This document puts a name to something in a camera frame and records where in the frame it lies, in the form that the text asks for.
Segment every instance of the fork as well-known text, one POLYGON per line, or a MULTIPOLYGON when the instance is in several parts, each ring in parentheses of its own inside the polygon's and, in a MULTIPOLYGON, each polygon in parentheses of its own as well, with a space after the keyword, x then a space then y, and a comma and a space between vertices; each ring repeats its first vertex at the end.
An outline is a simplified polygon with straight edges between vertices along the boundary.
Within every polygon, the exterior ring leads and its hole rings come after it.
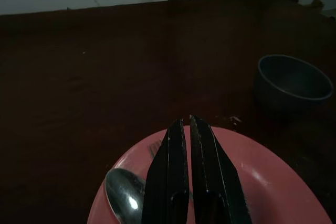
MULTIPOLYGON (((162 139, 159 139, 159 140, 155 141, 154 143, 151 143, 148 146, 149 152, 151 153, 151 156, 152 156, 153 159, 155 158, 155 155, 158 152, 158 150, 161 146, 161 143, 162 143, 162 139)), ((191 200, 194 200, 194 195, 191 191, 189 191, 189 198, 191 200)))

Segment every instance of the pink plate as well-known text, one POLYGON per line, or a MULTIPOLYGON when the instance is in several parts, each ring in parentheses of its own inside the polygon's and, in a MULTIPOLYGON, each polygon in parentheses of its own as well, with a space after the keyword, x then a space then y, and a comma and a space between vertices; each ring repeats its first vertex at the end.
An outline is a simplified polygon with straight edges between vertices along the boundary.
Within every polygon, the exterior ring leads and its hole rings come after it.
MULTIPOLYGON (((236 132, 212 127, 218 141, 237 168, 254 224, 331 224, 327 213, 303 180, 277 155, 236 132)), ((146 178, 152 157, 148 146, 165 131, 146 137, 130 148, 113 166, 146 178)), ((190 128, 184 127, 191 182, 190 128)), ((118 223, 106 198, 104 181, 93 201, 88 224, 118 223)), ((189 202, 188 221, 195 223, 189 202)))

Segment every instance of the metal spoon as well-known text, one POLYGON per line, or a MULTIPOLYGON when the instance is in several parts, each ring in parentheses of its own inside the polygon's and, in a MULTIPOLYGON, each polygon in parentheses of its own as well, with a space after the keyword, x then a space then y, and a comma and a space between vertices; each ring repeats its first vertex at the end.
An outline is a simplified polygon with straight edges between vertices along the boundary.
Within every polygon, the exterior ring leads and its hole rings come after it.
POLYGON ((145 180, 125 169, 111 169, 105 177, 111 209, 121 223, 141 223, 145 180))

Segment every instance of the dark wooden table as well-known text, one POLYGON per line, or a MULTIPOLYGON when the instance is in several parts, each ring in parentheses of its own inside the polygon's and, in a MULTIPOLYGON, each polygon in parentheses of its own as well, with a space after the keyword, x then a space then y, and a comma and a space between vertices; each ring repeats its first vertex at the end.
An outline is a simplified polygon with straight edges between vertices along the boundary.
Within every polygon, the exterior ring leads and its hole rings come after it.
POLYGON ((278 122, 252 96, 266 54, 307 60, 336 83, 335 42, 334 22, 288 0, 0 17, 0 222, 85 223, 113 163, 191 113, 279 155, 336 222, 336 97, 278 122))

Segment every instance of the bowl rim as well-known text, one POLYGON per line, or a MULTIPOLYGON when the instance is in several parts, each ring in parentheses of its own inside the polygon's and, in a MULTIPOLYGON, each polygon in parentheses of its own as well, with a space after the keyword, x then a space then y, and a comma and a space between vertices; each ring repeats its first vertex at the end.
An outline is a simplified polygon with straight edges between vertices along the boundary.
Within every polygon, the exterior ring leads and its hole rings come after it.
POLYGON ((325 100, 325 99, 331 97, 331 95, 333 94, 334 87, 333 87, 333 84, 332 84, 331 80, 329 79, 329 77, 328 77, 325 73, 323 73, 319 68, 317 68, 316 66, 310 64, 309 62, 306 62, 305 60, 298 59, 298 58, 296 58, 296 57, 292 57, 292 56, 288 56, 288 55, 266 55, 266 56, 263 56, 263 57, 261 57, 261 58, 259 59, 259 61, 258 61, 258 71, 259 71, 259 73, 261 74, 261 76, 263 77, 263 79, 266 80, 271 86, 273 86, 274 88, 276 88, 277 90, 279 90, 279 91, 281 91, 281 92, 283 92, 283 93, 286 93, 286 94, 291 95, 291 96, 296 97, 296 98, 300 98, 300 99, 304 99, 304 100, 308 100, 308 101, 322 101, 322 100, 325 100), (323 97, 319 97, 319 98, 309 98, 309 97, 302 97, 302 96, 300 96, 300 95, 293 94, 293 93, 291 93, 291 92, 288 92, 288 91, 286 91, 286 90, 283 90, 283 89, 280 88, 279 86, 275 85, 272 81, 270 81, 270 80, 264 75, 264 73, 263 73, 262 70, 261 70, 261 67, 260 67, 261 62, 262 62, 263 60, 267 59, 267 58, 272 58, 272 57, 284 57, 284 58, 289 58, 289 59, 292 59, 292 60, 300 61, 300 62, 302 62, 302 63, 304 63, 304 64, 307 64, 307 65, 309 65, 310 67, 314 68, 316 71, 320 72, 320 73, 324 76, 324 78, 326 79, 326 81, 329 83, 329 86, 330 86, 330 92, 329 92, 327 95, 323 96, 323 97))

